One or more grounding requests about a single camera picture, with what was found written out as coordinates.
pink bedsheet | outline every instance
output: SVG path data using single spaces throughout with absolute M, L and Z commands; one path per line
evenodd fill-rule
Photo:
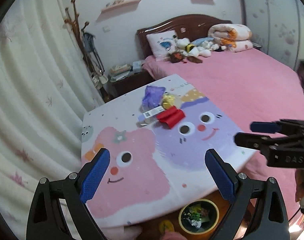
M 213 52 L 202 64 L 156 62 L 146 59 L 144 68 L 156 80 L 178 74 L 222 109 L 244 132 L 253 121 L 304 120 L 304 94 L 296 73 L 270 56 L 251 49 L 238 53 Z M 275 177 L 289 218 L 297 211 L 294 170 L 266 166 L 257 152 L 243 171 L 252 179 Z

barcode label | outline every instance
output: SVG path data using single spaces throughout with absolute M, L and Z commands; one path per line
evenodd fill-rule
M 149 118 L 149 117 L 157 115 L 163 111 L 164 111 L 164 108 L 162 106 L 158 106 L 150 111 L 145 112 L 143 115 L 145 118 Z

bed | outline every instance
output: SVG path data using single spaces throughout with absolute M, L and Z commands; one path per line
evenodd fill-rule
M 281 118 L 304 120 L 304 94 L 296 73 L 268 55 L 250 49 L 243 52 L 213 52 L 203 63 L 184 64 L 156 61 L 146 35 L 175 30 L 178 37 L 191 41 L 207 36 L 209 28 L 231 23 L 207 15 L 184 15 L 137 31 L 143 54 L 144 68 L 158 80 L 178 74 L 210 98 L 244 132 L 250 132 L 253 121 L 270 122 Z M 291 217 L 298 209 L 295 203 L 295 171 L 266 166 L 259 152 L 243 167 L 252 179 L 275 177 L 280 185 Z

folded quilt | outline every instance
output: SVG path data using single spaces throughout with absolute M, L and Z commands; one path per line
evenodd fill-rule
M 233 41 L 224 38 L 214 38 L 215 43 L 222 46 L 227 46 L 232 52 L 240 52 L 253 48 L 253 44 L 250 40 Z
M 222 23 L 213 25 L 209 29 L 208 36 L 229 40 L 247 40 L 252 37 L 252 32 L 242 24 Z

white curtain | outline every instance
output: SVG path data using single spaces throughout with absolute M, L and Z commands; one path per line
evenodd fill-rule
M 16 0 L 0 25 L 0 212 L 19 239 L 39 179 L 80 170 L 83 115 L 103 104 L 81 58 L 60 0 Z

